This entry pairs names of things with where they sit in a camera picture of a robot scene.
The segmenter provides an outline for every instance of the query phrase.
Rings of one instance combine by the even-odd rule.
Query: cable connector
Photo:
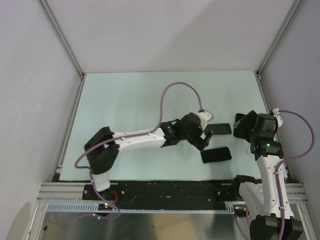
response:
[[[278,122],[278,128],[281,127],[282,124],[284,123],[284,120],[280,116],[279,108],[274,108],[274,109],[271,110],[271,112],[273,113],[273,116],[276,118],[276,120]]]

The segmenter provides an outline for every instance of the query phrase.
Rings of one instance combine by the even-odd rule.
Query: light blue table surface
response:
[[[192,85],[203,108],[214,114],[211,124],[234,123],[236,113],[265,113],[253,71],[183,71],[88,73],[69,138],[62,181],[89,180],[87,169],[74,163],[85,143],[102,127],[113,132],[131,132],[156,126],[160,98],[173,82]],[[199,110],[196,95],[175,85],[164,99],[163,122],[180,119]],[[237,174],[260,178],[255,160],[246,154],[248,143],[231,135],[213,136],[207,149],[227,146],[232,160],[203,164],[200,152],[187,141],[176,146],[147,148],[119,155],[110,170],[111,180],[220,180]],[[80,165],[88,166],[84,158]]]

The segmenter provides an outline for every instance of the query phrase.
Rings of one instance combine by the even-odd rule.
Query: white wall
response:
[[[79,77],[36,0],[0,3],[0,239],[50,174]],[[24,229],[15,228],[19,239]]]
[[[292,110],[310,121],[315,131],[313,151],[289,167],[304,183],[320,225],[320,1],[307,0],[262,74],[271,107]],[[279,130],[288,157],[310,145],[308,127],[295,116],[283,114]]]
[[[48,0],[85,72],[257,70],[294,0]]]

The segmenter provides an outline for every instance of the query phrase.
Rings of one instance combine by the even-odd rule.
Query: black smartphone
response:
[[[204,130],[207,135],[212,132],[213,135],[228,135],[231,134],[231,127],[229,123],[208,124]]]
[[[201,158],[204,164],[216,163],[231,160],[231,153],[227,146],[201,151]]]
[[[240,119],[242,119],[243,117],[245,116],[245,114],[242,114],[242,113],[237,113],[235,115],[235,120],[234,122],[238,122]],[[237,129],[233,129],[233,136],[238,138],[238,139],[244,139],[244,137],[241,136],[241,134],[237,131]]]

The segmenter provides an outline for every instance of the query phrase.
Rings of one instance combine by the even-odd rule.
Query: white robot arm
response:
[[[281,226],[281,210],[284,210],[285,229],[282,239],[295,240],[303,232],[300,221],[294,220],[294,214],[288,202],[283,172],[276,166],[283,160],[284,154],[280,142],[274,140],[278,128],[283,124],[279,109],[270,114],[249,112],[234,124],[234,135],[250,143],[251,153],[259,167],[262,180],[263,197],[254,182],[243,181],[239,185],[239,194],[245,201],[253,219],[250,224],[251,240],[278,239]],[[279,186],[276,183],[279,175]]]
[[[101,192],[110,187],[109,170],[121,153],[142,148],[173,146],[183,140],[202,151],[213,135],[209,131],[202,139],[202,134],[212,119],[212,113],[201,110],[197,113],[191,112],[182,119],[162,122],[154,131],[146,129],[136,132],[111,132],[109,127],[103,127],[84,146],[87,151],[92,146],[110,140],[108,144],[101,145],[87,154],[97,191]]]

